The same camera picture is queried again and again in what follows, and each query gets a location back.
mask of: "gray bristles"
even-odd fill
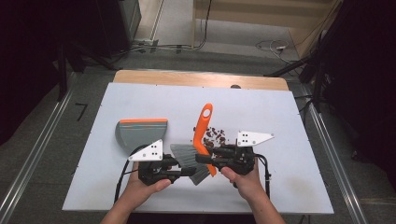
[[[196,167],[195,174],[190,176],[190,179],[195,186],[199,185],[207,176],[210,175],[206,164],[201,164],[195,161],[195,154],[198,152],[193,145],[171,144],[170,147],[181,168]]]

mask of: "hand brush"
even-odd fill
[[[209,152],[202,143],[202,138],[204,137],[212,116],[212,111],[212,104],[206,104],[202,109],[201,115],[198,118],[198,122],[195,127],[195,133],[192,141],[193,145],[171,144],[170,146],[175,158],[182,168],[196,167],[195,174],[190,176],[190,179],[194,185],[200,184],[207,176],[209,176],[209,174],[212,176],[216,174],[216,168],[214,166],[210,164],[201,164],[195,160],[195,154],[197,153],[209,155]]]

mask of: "white tabletop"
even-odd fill
[[[238,131],[273,133],[256,147],[269,163],[271,201],[280,213],[332,214],[332,205],[290,91],[157,86],[109,83],[92,132],[64,202],[63,210],[111,208],[122,167],[130,152],[115,137],[120,119],[167,118],[163,139],[190,144],[202,107],[214,106],[209,126],[224,130],[229,143]],[[260,165],[262,183],[263,166]],[[125,176],[121,191],[126,185]],[[181,177],[152,195],[136,211],[154,213],[250,213],[248,204],[220,173],[194,186]]]

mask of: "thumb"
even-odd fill
[[[152,186],[154,187],[153,193],[166,189],[169,185],[171,185],[171,181],[169,179],[162,179]]]
[[[227,177],[227,178],[230,180],[230,182],[234,182],[235,179],[237,178],[236,172],[234,172],[234,171],[233,171],[231,168],[229,168],[229,167],[223,167],[223,168],[221,169],[221,173],[222,173],[225,177]]]

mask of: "person's right hand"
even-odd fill
[[[260,194],[265,194],[260,182],[257,158],[255,158],[254,169],[247,175],[239,175],[229,167],[223,167],[221,173],[230,180],[230,183],[236,184],[239,194],[248,202],[254,200]]]

